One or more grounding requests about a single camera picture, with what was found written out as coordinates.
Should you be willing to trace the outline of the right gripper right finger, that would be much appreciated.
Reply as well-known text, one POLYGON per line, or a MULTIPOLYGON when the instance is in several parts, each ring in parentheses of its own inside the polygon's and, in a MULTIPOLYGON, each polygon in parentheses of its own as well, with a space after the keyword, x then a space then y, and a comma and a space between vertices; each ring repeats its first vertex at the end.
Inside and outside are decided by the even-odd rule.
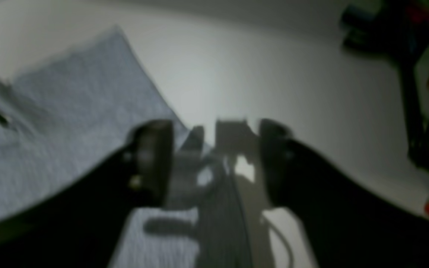
POLYGON ((301 221, 320 268, 429 268, 429 220, 369 192, 263 119, 259 148, 269 200, 301 221))

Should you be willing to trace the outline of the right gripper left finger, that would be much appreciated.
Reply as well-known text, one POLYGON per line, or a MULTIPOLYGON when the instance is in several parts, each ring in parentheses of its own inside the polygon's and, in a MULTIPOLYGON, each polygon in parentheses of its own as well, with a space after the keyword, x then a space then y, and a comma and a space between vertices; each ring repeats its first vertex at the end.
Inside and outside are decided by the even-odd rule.
POLYGON ((167 199, 174 124, 152 120, 83 178, 0 221, 0 268, 107 268, 131 212, 167 199))

